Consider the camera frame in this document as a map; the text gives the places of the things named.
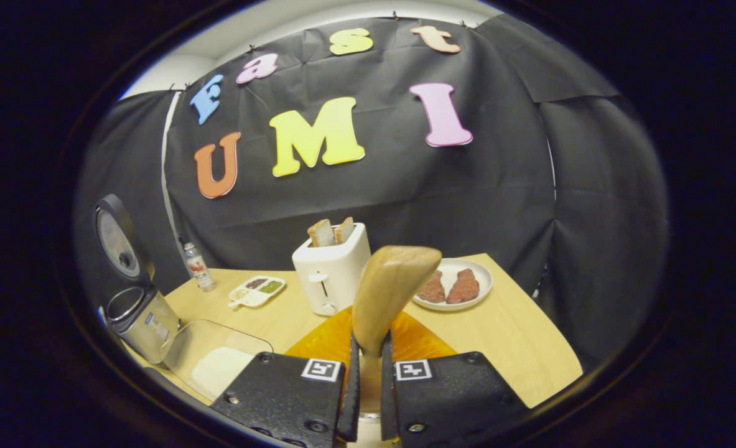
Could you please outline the white toaster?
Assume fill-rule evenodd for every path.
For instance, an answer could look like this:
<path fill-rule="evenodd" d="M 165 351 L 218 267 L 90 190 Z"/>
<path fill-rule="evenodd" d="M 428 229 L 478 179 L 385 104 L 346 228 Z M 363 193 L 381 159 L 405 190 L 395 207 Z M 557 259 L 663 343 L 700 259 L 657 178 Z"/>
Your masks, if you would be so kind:
<path fill-rule="evenodd" d="M 314 248 L 310 238 L 292 254 L 313 313 L 331 317 L 353 304 L 360 276 L 371 257 L 365 225 L 355 222 L 355 230 L 344 244 Z"/>

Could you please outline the brown meat piece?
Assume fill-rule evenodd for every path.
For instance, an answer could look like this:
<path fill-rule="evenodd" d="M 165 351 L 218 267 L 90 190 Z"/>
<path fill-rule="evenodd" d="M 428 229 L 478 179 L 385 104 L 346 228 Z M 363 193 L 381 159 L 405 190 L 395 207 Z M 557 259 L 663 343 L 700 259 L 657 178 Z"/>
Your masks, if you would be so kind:
<path fill-rule="evenodd" d="M 433 304 L 445 302 L 445 289 L 442 285 L 442 272 L 440 270 L 437 269 L 431 275 L 425 285 L 417 292 L 417 297 L 422 301 Z"/>
<path fill-rule="evenodd" d="M 475 272 L 467 268 L 457 272 L 455 284 L 451 287 L 445 298 L 446 304 L 461 304 L 475 300 L 480 292 L 480 284 L 475 277 Z"/>

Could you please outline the dark grey rice cooker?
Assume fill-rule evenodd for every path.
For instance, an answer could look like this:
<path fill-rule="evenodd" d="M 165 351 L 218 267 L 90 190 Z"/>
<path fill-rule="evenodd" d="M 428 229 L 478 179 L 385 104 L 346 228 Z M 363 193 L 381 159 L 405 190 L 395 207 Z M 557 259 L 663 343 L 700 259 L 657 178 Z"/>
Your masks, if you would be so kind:
<path fill-rule="evenodd" d="M 113 332 L 150 364 L 163 364 L 180 329 L 180 318 L 152 282 L 154 262 L 125 204 L 103 196 L 93 210 L 96 240 L 114 272 L 126 281 L 103 307 Z"/>

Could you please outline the clear plastic rice container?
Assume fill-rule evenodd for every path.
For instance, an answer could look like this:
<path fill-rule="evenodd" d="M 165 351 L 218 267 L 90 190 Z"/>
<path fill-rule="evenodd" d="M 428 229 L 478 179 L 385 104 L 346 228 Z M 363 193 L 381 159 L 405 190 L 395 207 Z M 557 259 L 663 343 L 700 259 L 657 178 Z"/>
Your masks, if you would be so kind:
<path fill-rule="evenodd" d="M 166 368 L 209 402 L 262 352 L 274 352 L 263 338 L 205 319 L 187 323 L 161 347 Z"/>

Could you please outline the white divided grain dish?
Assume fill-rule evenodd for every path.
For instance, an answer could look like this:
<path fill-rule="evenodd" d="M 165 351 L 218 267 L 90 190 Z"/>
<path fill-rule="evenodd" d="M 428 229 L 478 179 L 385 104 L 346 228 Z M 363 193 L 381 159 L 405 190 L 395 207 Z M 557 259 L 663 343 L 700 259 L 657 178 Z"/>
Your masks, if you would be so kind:
<path fill-rule="evenodd" d="M 285 289 L 285 280 L 277 277 L 259 275 L 231 290 L 228 295 L 228 308 L 259 308 L 266 301 Z"/>

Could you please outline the small clear bottle red label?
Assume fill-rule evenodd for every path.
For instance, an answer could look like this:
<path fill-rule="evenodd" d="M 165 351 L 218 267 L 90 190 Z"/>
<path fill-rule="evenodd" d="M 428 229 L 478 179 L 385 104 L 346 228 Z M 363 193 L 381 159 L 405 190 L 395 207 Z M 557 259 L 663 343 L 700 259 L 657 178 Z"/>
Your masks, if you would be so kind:
<path fill-rule="evenodd" d="M 216 281 L 212 278 L 208 266 L 203 258 L 200 250 L 197 249 L 193 242 L 185 242 L 183 244 L 185 250 L 185 260 L 192 275 L 197 281 L 197 286 L 203 291 L 209 292 L 216 289 Z"/>

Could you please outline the wooden spoon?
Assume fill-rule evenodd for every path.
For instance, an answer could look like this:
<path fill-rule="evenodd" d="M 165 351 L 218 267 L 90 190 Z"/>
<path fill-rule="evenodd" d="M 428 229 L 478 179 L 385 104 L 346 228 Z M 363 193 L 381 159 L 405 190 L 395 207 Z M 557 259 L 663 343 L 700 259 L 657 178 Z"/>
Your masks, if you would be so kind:
<path fill-rule="evenodd" d="M 360 351 L 358 413 L 380 413 L 384 339 L 441 259 L 442 253 L 430 247 L 385 246 L 365 264 L 352 308 L 352 334 Z"/>

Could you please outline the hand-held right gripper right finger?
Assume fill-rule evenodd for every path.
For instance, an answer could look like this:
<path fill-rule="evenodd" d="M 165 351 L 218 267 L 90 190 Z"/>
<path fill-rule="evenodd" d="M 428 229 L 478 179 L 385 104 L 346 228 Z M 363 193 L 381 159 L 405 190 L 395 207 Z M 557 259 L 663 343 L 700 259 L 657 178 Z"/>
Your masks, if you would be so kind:
<path fill-rule="evenodd" d="M 470 446 L 512 431 L 529 408 L 481 352 L 457 353 L 402 312 L 384 339 L 380 436 L 402 446 Z"/>

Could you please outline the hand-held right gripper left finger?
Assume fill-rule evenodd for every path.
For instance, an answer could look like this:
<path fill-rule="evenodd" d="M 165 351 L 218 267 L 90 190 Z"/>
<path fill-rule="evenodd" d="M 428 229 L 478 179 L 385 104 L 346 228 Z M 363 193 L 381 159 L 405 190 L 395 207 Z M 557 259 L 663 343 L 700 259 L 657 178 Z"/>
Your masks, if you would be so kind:
<path fill-rule="evenodd" d="M 352 310 L 337 312 L 286 353 L 260 352 L 212 403 L 251 430 L 297 446 L 344 446 L 358 434 L 358 349 Z"/>

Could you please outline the black backdrop cloth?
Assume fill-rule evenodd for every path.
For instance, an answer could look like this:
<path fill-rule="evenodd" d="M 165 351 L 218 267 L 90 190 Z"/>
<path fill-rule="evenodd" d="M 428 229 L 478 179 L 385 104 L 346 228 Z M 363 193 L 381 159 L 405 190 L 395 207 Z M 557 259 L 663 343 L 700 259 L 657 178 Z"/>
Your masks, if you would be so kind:
<path fill-rule="evenodd" d="M 371 18 L 306 29 L 185 91 L 120 100 L 78 178 L 73 251 L 95 304 L 121 287 L 96 240 L 118 196 L 169 293 L 178 238 L 213 268 L 292 269 L 316 221 L 365 224 L 371 249 L 486 253 L 586 369 L 652 309 L 669 238 L 666 187 L 634 108 L 570 49 L 512 17 L 478 29 Z"/>

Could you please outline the white round plate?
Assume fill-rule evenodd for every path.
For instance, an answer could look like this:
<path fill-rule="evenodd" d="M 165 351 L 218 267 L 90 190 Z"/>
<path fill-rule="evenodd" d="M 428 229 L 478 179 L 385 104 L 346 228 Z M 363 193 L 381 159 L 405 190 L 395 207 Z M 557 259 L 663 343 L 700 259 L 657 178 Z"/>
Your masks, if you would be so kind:
<path fill-rule="evenodd" d="M 468 309 L 483 301 L 492 289 L 493 277 L 491 273 L 486 267 L 482 266 L 482 264 L 478 262 L 461 258 L 442 258 L 437 269 L 442 273 L 440 276 L 440 284 L 442 284 L 442 287 L 444 288 L 446 297 L 449 295 L 451 289 L 453 289 L 455 283 L 459 280 L 459 272 L 469 269 L 470 272 L 473 273 L 473 277 L 478 284 L 476 297 L 469 301 L 449 304 L 445 301 L 438 303 L 427 301 L 419 297 L 419 295 L 415 295 L 412 299 L 413 303 L 419 304 L 422 308 L 442 312 L 455 312 L 457 310 Z"/>

